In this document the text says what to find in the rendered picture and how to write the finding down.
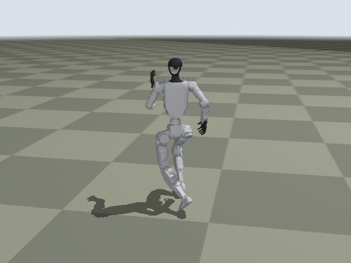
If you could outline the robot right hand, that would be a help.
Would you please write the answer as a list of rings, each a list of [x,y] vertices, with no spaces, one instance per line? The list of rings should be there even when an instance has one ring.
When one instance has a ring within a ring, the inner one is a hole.
[[[202,128],[199,132],[202,131],[201,133],[204,134],[204,133],[206,132],[206,129],[207,129],[207,125],[206,125],[206,124],[207,124],[207,121],[204,121],[203,124],[202,124],[201,122],[199,122],[198,124],[201,124],[201,126],[198,128],[198,130]],[[200,134],[201,134],[201,133],[200,133]],[[201,135],[203,135],[203,134],[201,134]]]

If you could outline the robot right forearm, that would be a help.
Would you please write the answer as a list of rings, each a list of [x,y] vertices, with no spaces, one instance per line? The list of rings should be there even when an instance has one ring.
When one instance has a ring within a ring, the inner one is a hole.
[[[203,124],[204,121],[208,121],[208,112],[209,112],[209,110],[210,110],[210,105],[201,109],[200,121],[201,121],[202,124]]]

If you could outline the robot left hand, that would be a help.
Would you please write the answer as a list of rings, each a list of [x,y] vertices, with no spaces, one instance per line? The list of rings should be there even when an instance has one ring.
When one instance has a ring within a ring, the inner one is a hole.
[[[153,88],[153,86],[154,86],[154,84],[155,84],[155,82],[154,82],[154,76],[156,75],[156,74],[154,74],[155,73],[155,70],[153,70],[153,71],[151,71],[151,74],[150,74],[150,76],[151,76],[151,78],[150,78],[150,81],[151,81],[151,87]]]

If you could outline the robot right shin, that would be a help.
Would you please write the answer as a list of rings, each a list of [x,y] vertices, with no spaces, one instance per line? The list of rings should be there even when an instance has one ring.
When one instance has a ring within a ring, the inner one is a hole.
[[[177,172],[178,181],[183,183],[183,156],[182,148],[180,147],[180,156],[173,155],[174,168]]]

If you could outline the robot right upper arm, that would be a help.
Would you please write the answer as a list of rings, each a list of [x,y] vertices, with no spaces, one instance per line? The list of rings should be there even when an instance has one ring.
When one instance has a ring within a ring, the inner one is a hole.
[[[189,86],[189,91],[192,92],[196,98],[199,99],[199,106],[201,108],[205,108],[209,106],[208,100],[205,98],[203,92],[200,90],[200,88],[197,86],[196,82],[194,81],[187,81],[188,86]]]

